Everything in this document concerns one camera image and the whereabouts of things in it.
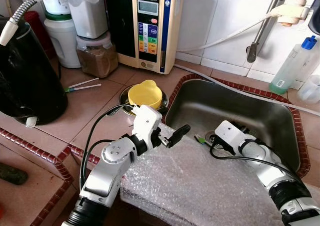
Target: black cable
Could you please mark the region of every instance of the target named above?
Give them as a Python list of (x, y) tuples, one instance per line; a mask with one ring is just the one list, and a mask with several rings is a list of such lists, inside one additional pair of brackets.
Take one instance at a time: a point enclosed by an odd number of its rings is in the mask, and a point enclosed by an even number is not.
[(214, 157), (215, 159), (219, 159), (219, 160), (231, 160), (231, 159), (237, 159), (237, 160), (248, 160), (248, 161), (254, 161), (254, 162), (259, 162), (259, 163), (264, 163), (266, 165), (269, 165), (269, 166), (272, 166), (272, 167), (275, 167), (281, 171), (284, 171), (286, 172), (287, 174), (289, 174), (292, 178), (294, 178), (295, 180), (297, 180), (298, 182), (302, 183), (304, 185), (304, 183), (302, 182), (302, 180), (293, 172), (291, 172), (290, 170), (284, 168), (284, 167), (281, 167), (279, 165), (276, 165), (275, 163), (272, 163), (272, 162), (268, 162), (268, 161), (264, 161), (264, 160), (260, 160), (260, 159), (256, 159), (256, 158), (251, 158), (251, 157), (238, 157), (238, 156), (230, 156), (230, 157), (219, 157), (219, 156), (216, 156), (213, 152), (215, 146), (211, 146), (210, 147), (210, 154), (212, 157)]
[(113, 140), (110, 140), (110, 139), (102, 139), (102, 140), (99, 140), (98, 142), (95, 142), (88, 150), (88, 153), (86, 154), (85, 156), (85, 159), (84, 159), (84, 182), (87, 180), (86, 179), (86, 170), (87, 170), (87, 163), (88, 163), (88, 159), (90, 157), (90, 154), (92, 152), (92, 150), (95, 148), (95, 146), (97, 146), (98, 144), (100, 143), (103, 143), (103, 142), (113, 142)]
[(113, 115), (118, 109), (120, 109), (121, 107), (131, 107), (133, 108), (132, 105), (128, 105), (128, 104), (119, 104), (119, 105), (116, 105), (112, 108), (110, 108), (109, 110), (107, 110), (106, 112), (104, 112), (100, 117), (98, 117), (98, 119), (94, 122), (91, 130), (90, 130), (90, 133), (89, 133), (89, 136), (88, 136), (88, 139), (86, 141), (86, 145), (85, 145), (85, 148), (84, 148), (84, 151), (83, 151), (83, 158), (82, 158), (82, 161), (81, 161), (81, 165), (80, 165), (80, 190), (82, 189), (84, 183), (85, 183), (85, 177), (86, 177), (86, 169), (84, 168), (84, 164), (85, 164), (85, 161), (84, 161), (84, 158), (87, 156), (87, 150), (88, 150), (88, 147), (89, 147), (89, 143), (90, 143), (90, 139), (91, 139), (91, 136), (92, 136), (92, 133), (93, 133), (93, 130), (95, 129), (97, 123), (106, 115)]
[(61, 76), (62, 76), (62, 73), (61, 73), (61, 63), (60, 63), (60, 61), (58, 61), (58, 78), (59, 78), (59, 80), (61, 80)]
[(289, 169), (289, 171), (295, 172), (295, 170), (290, 166), (290, 164), (288, 164), (288, 162), (284, 159), (284, 157), (282, 157), (279, 153), (277, 153), (272, 147), (269, 147), (268, 145), (264, 145), (264, 146), (267, 147), (276, 156), (278, 156), (280, 158), (280, 160), (281, 160), (281, 163), (284, 164)]

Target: yellow cup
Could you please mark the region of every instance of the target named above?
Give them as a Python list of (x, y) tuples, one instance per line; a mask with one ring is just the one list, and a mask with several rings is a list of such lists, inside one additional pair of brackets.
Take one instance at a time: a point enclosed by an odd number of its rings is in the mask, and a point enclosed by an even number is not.
[(162, 101), (162, 91), (155, 81), (145, 80), (129, 89), (128, 98), (131, 105), (149, 105), (157, 109)]

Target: red tile edging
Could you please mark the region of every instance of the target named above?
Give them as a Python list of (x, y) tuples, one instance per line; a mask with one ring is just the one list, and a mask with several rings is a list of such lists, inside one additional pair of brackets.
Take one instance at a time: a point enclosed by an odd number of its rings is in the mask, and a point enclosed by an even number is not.
[[(83, 157), (84, 156), (84, 150), (83, 149), (80, 149), (76, 146), (73, 146), (71, 145), (71, 153), (75, 156), (78, 156), (78, 157)], [(88, 161), (89, 162), (92, 162), (94, 164), (97, 164), (99, 162), (100, 158), (93, 155), (93, 154), (90, 154), (89, 158), (88, 158)]]
[(71, 154), (71, 147), (68, 145), (59, 155), (58, 157), (53, 156), (52, 154), (43, 151), (42, 149), (32, 145), (31, 143), (13, 135), (12, 133), (0, 128), (0, 136), (8, 139), (9, 141), (17, 144), (18, 146), (24, 148), (25, 150), (30, 151), (31, 153), (37, 155), (41, 159), (51, 163), (55, 166), (55, 168), (61, 174), (64, 183), (63, 185), (55, 192), (49, 202), (45, 205), (42, 211), (38, 214), (35, 220), (31, 223), (30, 226), (39, 226), (46, 216), (50, 213), (53, 207), (57, 204), (60, 198), (63, 196), (65, 191), (71, 186), (73, 182), (73, 177), (69, 173), (68, 169), (64, 166), (63, 161), (66, 159), (68, 155)]
[[(182, 77), (180, 79), (180, 81), (177, 83), (173, 93), (171, 94), (171, 96), (169, 98), (168, 108), (170, 108), (170, 106), (172, 105), (172, 103), (173, 103), (178, 91), (180, 90), (182, 84), (185, 81), (191, 80), (191, 79), (203, 79), (203, 80), (207, 81), (206, 78), (203, 78), (197, 74), (189, 74), (189, 75)], [(245, 86), (245, 85), (238, 84), (238, 83), (229, 82), (229, 81), (222, 80), (219, 78), (214, 78), (214, 79), (216, 79), (217, 81), (222, 82), (223, 84), (226, 84), (230, 87), (237, 88), (239, 90), (255, 93), (255, 94), (258, 94), (258, 95), (261, 95), (264, 97), (269, 97), (269, 98), (275, 99), (277, 101), (292, 104), (288, 99), (286, 99), (278, 94), (272, 93), (272, 92), (263, 91), (260, 89), (256, 89), (256, 88)], [(291, 108), (291, 107), (289, 107), (289, 109), (290, 109), (292, 116), (293, 116), (293, 123), (294, 123), (294, 128), (296, 131), (296, 139), (297, 139), (297, 143), (298, 143), (298, 151), (299, 151), (299, 156), (300, 156), (300, 168), (298, 169), (298, 171), (296, 173), (300, 178), (302, 178), (302, 177), (306, 176), (306, 174), (310, 170), (310, 160), (309, 160), (309, 155), (308, 155), (308, 149), (307, 149), (307, 144), (306, 144), (306, 140), (305, 140), (305, 135), (303, 133), (303, 126), (302, 126), (302, 122), (301, 122), (300, 112), (299, 112), (299, 110)], [(162, 117), (162, 123), (165, 123), (165, 116)]]

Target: faucet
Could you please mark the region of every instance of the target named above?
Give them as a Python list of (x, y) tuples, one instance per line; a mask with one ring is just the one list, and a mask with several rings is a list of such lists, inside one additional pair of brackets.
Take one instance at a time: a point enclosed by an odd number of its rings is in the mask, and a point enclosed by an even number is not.
[[(271, 0), (267, 13), (269, 13), (273, 8), (275, 8), (280, 0)], [(276, 22), (275, 18), (268, 18), (264, 20), (258, 30), (258, 33), (255, 36), (254, 41), (250, 46), (246, 48), (247, 57), (246, 60), (250, 63), (256, 60), (257, 54), (259, 53), (262, 45), (267, 39), (274, 23)]]

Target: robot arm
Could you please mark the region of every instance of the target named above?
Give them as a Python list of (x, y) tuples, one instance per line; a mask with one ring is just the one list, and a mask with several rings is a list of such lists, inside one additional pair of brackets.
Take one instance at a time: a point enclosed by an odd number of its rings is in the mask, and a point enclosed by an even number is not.
[(136, 158), (161, 144), (172, 147), (190, 130), (190, 126), (185, 125), (167, 139), (160, 135), (158, 125), (162, 115), (158, 111), (146, 105), (135, 106), (132, 111), (136, 115), (132, 136), (124, 135), (102, 149), (99, 163), (88, 176), (75, 208), (62, 226), (102, 225), (122, 176)]
[[(268, 147), (257, 143), (256, 138), (244, 134), (228, 121), (215, 130), (216, 135), (233, 148), (236, 156), (249, 157), (276, 164), (287, 169), (280, 158)], [(320, 207), (312, 199), (301, 180), (274, 166), (247, 161), (282, 214), (285, 225), (319, 226)]]

